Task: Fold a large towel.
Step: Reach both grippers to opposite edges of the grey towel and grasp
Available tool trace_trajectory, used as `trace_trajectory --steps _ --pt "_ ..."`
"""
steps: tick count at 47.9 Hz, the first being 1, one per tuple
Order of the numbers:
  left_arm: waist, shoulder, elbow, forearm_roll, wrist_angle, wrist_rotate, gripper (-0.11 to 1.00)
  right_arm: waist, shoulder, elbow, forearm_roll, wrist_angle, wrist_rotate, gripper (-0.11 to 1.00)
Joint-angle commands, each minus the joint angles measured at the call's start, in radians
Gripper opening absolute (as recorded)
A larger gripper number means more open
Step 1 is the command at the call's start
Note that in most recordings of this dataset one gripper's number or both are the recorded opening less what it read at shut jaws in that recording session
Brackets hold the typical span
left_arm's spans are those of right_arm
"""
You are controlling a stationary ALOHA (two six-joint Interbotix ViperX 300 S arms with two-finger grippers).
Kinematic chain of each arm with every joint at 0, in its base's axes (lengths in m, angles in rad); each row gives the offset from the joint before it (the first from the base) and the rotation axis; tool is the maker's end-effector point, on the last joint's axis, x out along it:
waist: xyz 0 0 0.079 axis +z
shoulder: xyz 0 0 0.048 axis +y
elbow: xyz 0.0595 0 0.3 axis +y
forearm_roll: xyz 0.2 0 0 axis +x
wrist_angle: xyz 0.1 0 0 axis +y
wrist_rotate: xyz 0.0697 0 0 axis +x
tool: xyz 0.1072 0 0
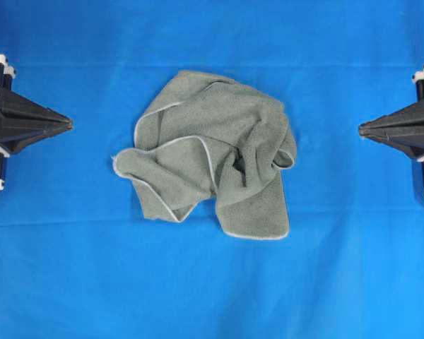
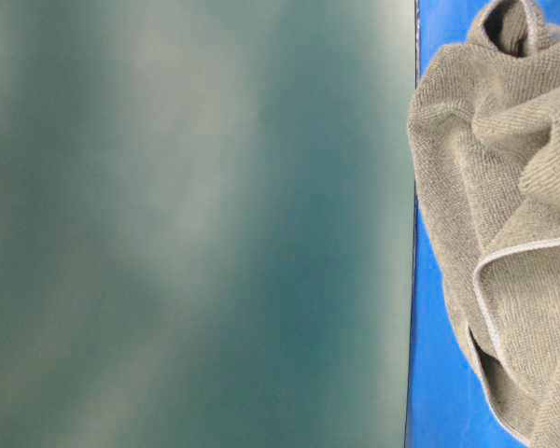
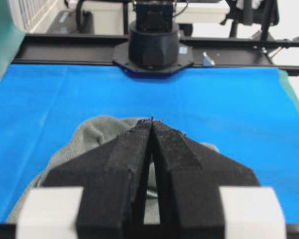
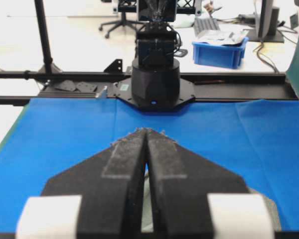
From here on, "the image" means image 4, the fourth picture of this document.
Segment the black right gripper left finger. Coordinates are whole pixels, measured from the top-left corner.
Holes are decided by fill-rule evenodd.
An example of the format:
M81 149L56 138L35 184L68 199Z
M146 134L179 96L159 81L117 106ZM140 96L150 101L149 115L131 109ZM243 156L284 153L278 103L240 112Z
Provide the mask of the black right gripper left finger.
M18 239L121 239L141 230L146 129L50 177L29 197Z

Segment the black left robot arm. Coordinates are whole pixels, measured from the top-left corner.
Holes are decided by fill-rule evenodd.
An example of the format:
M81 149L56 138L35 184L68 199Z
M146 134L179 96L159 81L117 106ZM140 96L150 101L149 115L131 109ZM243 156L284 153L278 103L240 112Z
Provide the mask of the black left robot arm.
M140 110L165 111L195 99L192 82L181 78L180 63L174 55L180 48L175 21L177 1L137 1L136 56L131 76L119 81L114 96Z

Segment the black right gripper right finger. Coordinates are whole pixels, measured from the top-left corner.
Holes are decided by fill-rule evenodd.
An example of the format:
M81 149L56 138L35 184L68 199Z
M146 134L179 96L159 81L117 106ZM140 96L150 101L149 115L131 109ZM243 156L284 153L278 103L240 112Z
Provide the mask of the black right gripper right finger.
M250 193L240 175L154 130L147 132L147 162L158 238L274 237L262 196Z

